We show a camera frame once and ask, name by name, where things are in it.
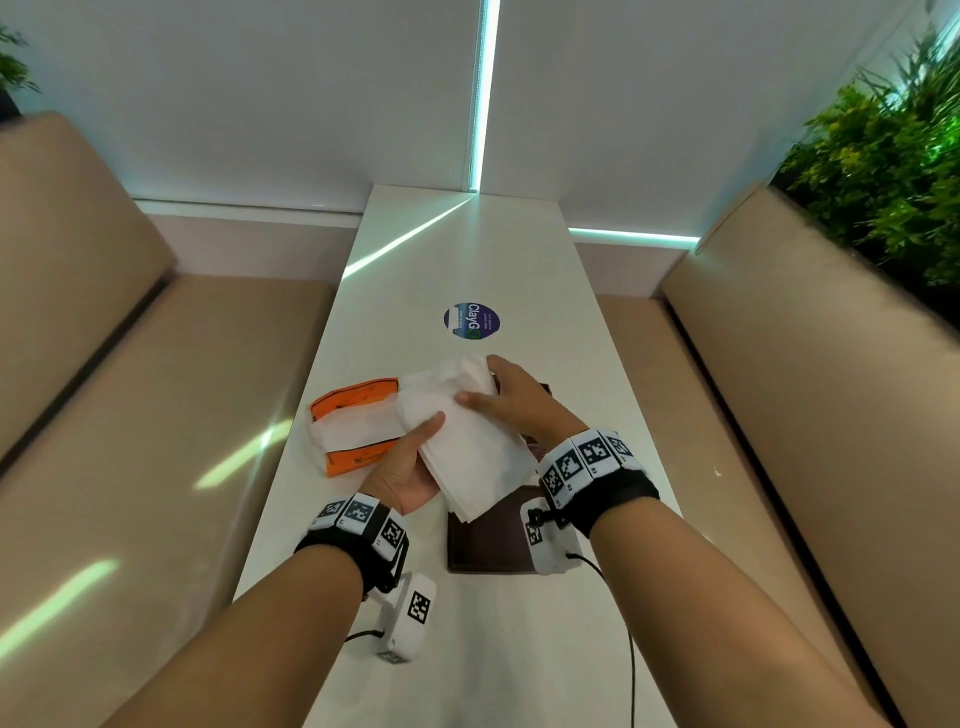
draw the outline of grass-like plant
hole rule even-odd
[[[4,53],[5,45],[22,47],[27,41],[20,33],[15,33],[3,23],[0,23],[0,91],[13,88],[30,88],[39,91],[36,84],[30,80],[30,71],[22,61],[8,53]]]
[[[781,176],[834,242],[960,289],[960,40],[931,32],[898,71],[841,88]]]

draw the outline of person's right hand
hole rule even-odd
[[[460,392],[458,404],[537,438],[548,450],[588,429],[576,415],[554,400],[537,381],[512,361],[491,354],[487,366],[500,382],[500,394]]]

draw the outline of round sticker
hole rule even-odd
[[[444,314],[444,326],[462,339],[485,339],[500,328],[500,317],[482,303],[457,303]]]

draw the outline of hand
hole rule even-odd
[[[495,354],[487,357],[487,366],[500,381],[500,394],[490,397],[479,392],[460,392],[454,398],[458,404],[537,438],[548,450],[588,429],[522,367]]]
[[[396,441],[360,486],[360,493],[395,508],[401,516],[413,513],[440,492],[417,450],[444,426],[446,415],[438,412]]]

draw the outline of forearm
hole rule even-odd
[[[750,578],[659,501],[611,509],[590,540],[683,728],[886,725]]]
[[[104,728],[299,728],[362,595],[360,571],[343,551],[298,551],[188,643]]]

